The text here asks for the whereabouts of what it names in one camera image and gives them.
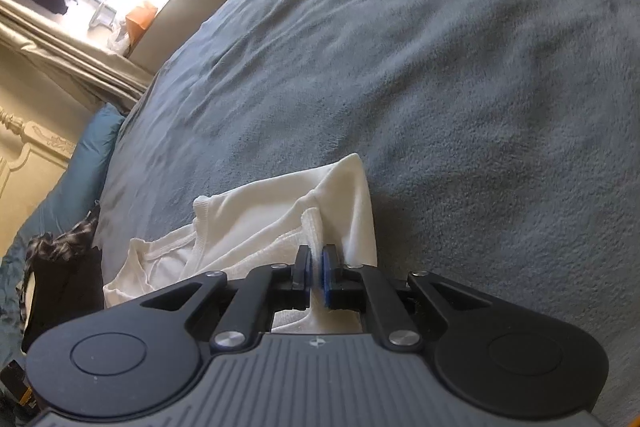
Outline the beige curtain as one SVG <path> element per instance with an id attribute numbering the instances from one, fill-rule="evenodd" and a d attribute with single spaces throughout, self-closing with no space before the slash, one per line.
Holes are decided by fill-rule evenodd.
<path id="1" fill-rule="evenodd" d="M 1 0 L 1 44 L 87 108 L 105 102 L 127 113 L 152 82 L 128 58 L 69 35 L 13 0 Z"/>

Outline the black folded garment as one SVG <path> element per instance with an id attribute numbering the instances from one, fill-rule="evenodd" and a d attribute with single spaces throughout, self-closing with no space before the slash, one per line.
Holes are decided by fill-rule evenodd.
<path id="1" fill-rule="evenodd" d="M 104 309 L 101 262 L 102 253 L 96 247 L 67 260 L 32 260 L 23 353 L 49 329 Z"/>

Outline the plaid dark garment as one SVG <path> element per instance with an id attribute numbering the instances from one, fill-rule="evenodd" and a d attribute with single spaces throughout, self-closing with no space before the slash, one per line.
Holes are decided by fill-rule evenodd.
<path id="1" fill-rule="evenodd" d="M 89 258 L 100 210 L 100 204 L 94 202 L 85 217 L 70 230 L 58 236 L 50 232 L 42 233 L 28 242 L 23 282 L 16 286 L 23 311 L 29 307 L 27 297 L 35 295 L 38 273 L 49 279 L 57 275 L 68 275 Z"/>

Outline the orange bag on windowsill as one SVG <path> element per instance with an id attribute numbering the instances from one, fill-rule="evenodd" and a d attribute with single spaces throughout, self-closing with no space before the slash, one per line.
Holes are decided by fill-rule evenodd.
<path id="1" fill-rule="evenodd" d="M 126 31 L 129 36 L 130 46 L 135 46 L 154 20 L 157 7 L 149 2 L 135 6 L 126 16 Z"/>

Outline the grey bed blanket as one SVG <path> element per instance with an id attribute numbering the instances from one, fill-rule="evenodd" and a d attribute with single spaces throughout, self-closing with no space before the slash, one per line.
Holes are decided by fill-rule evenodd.
<path id="1" fill-rule="evenodd" d="M 378 262 L 573 323 L 639 413 L 639 0 L 227 0 L 120 129 L 96 246 L 357 154 Z"/>

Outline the teal pillow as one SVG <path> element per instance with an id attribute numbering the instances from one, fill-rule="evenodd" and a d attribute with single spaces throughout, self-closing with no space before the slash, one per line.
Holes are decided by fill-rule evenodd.
<path id="1" fill-rule="evenodd" d="M 37 209 L 18 229 L 1 261 L 1 363 L 21 361 L 21 317 L 16 286 L 23 280 L 29 239 L 58 236 L 84 219 L 101 196 L 108 164 L 125 116 L 105 104 L 76 144 L 70 165 Z"/>

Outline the cream carved headboard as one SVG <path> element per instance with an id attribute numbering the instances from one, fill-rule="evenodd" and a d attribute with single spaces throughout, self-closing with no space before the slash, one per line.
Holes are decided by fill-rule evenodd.
<path id="1" fill-rule="evenodd" d="M 58 183 L 72 158 L 75 144 L 35 121 L 1 109 L 1 126 L 21 139 L 16 159 L 1 157 L 1 256 L 16 232 Z"/>

